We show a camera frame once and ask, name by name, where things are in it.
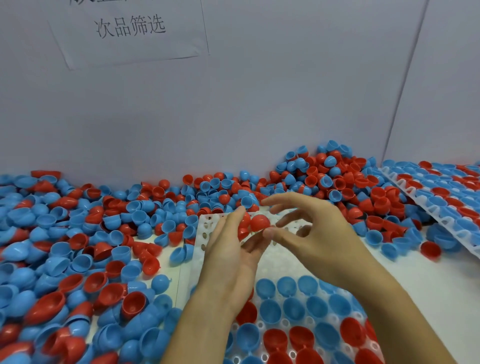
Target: egg tray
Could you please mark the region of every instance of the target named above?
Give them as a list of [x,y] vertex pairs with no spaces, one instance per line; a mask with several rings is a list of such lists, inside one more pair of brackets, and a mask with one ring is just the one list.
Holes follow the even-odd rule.
[[[273,215],[269,211],[263,210],[255,213],[250,213],[250,216],[253,217],[255,215],[263,214],[270,219],[271,224],[275,224],[286,213],[288,213],[288,211],[283,211],[277,215]],[[218,223],[219,219],[222,216],[224,216],[224,214],[202,215],[200,217],[197,236],[195,240],[195,247],[193,251],[193,258],[192,258],[192,263],[190,267],[190,276],[189,276],[186,297],[180,297],[180,298],[177,297],[177,301],[184,300],[186,302],[190,294],[193,292],[194,288],[196,287],[196,284],[198,282],[198,278],[200,276],[200,272],[202,269],[203,261],[204,261],[204,248],[208,244],[208,239],[210,237],[210,234],[213,232],[216,224]],[[285,227],[285,229],[288,229],[292,233],[296,233],[300,227],[307,224],[309,223],[304,220],[298,220],[288,224]],[[246,241],[250,236],[251,234],[247,236],[242,242]],[[255,285],[258,282],[258,280],[262,278],[270,279],[275,284],[275,286],[277,286],[277,282],[281,277],[289,276],[289,277],[292,277],[297,282],[298,278],[305,275],[311,276],[311,273],[303,266],[303,264],[289,250],[287,250],[280,244],[272,243],[270,244],[268,249],[265,251],[265,253],[263,254],[258,264],[257,274],[255,277]],[[352,306],[352,312],[350,313],[349,316],[355,318],[364,326],[365,320],[366,320],[365,312],[363,311],[361,306],[358,304],[358,301],[352,296],[350,292],[343,290],[341,288],[331,286],[329,284],[324,284],[323,282],[320,281],[320,287],[317,290],[315,295],[328,303],[328,299],[332,293],[339,294],[348,300],[348,302]],[[283,297],[278,292],[278,290],[276,290],[275,296],[272,299],[275,300],[282,308],[282,316],[278,324],[270,325],[265,323],[260,317],[260,305],[262,303],[262,299],[258,296],[257,291],[255,289],[255,294],[253,295],[251,302],[256,306],[257,312],[258,312],[257,320],[254,324],[258,327],[260,331],[260,338],[261,338],[260,346],[256,351],[252,353],[243,352],[240,349],[240,347],[237,345],[237,340],[236,340],[237,339],[236,335],[239,329],[239,325],[237,322],[234,322],[231,327],[231,333],[233,335],[233,346],[229,354],[226,356],[226,358],[230,359],[234,364],[239,364],[247,356],[253,355],[260,358],[264,363],[266,363],[269,355],[263,344],[262,338],[265,331],[270,328],[278,328],[284,331],[288,337],[288,332],[293,326],[304,326],[304,327],[307,327],[310,331],[314,332],[314,328],[319,322],[326,322],[334,326],[335,329],[339,332],[340,324],[344,317],[339,317],[338,315],[336,315],[332,311],[332,308],[330,307],[330,305],[328,305],[328,314],[324,318],[314,319],[309,315],[308,310],[306,309],[305,304],[308,299],[308,296],[300,292],[299,289],[297,289],[294,297],[296,297],[305,308],[305,311],[306,311],[305,317],[301,321],[290,322],[286,318],[285,313],[283,311],[283,302],[286,300],[286,298]],[[315,340],[315,345],[313,348],[320,354],[324,363],[330,362],[331,358],[333,357],[332,351],[328,351],[324,349],[321,345],[319,345],[317,340]],[[377,342],[372,341],[367,337],[362,348],[370,349],[375,354],[377,354],[377,356],[382,361],[384,361],[382,352]],[[336,350],[344,353],[352,361],[354,361],[355,355],[358,352],[359,348],[354,348],[350,346],[349,344],[345,343],[340,337],[340,344],[338,345]],[[292,361],[295,363],[295,357],[297,353],[291,346],[291,343],[289,340],[288,340],[287,353],[289,357],[292,359]]]
[[[413,186],[407,187],[407,181],[404,179],[398,179],[398,173],[391,172],[389,167],[382,167],[382,173],[387,177],[392,183],[394,183],[400,190],[402,190],[408,197],[410,197],[418,206],[423,208],[427,214],[432,216],[441,226],[448,230],[452,236],[457,239],[466,249],[475,255],[477,258],[480,258],[480,245],[474,246],[470,243],[471,233],[468,230],[459,230],[456,231],[453,228],[455,219],[450,216],[440,217],[440,208],[438,206],[427,206],[427,197],[426,196],[416,196],[417,189]],[[423,190],[429,191],[429,187],[423,187]]]

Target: paper sheet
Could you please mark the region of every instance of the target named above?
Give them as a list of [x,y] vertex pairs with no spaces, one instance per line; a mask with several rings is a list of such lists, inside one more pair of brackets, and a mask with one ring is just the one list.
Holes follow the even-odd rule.
[[200,0],[44,0],[71,70],[207,53]]

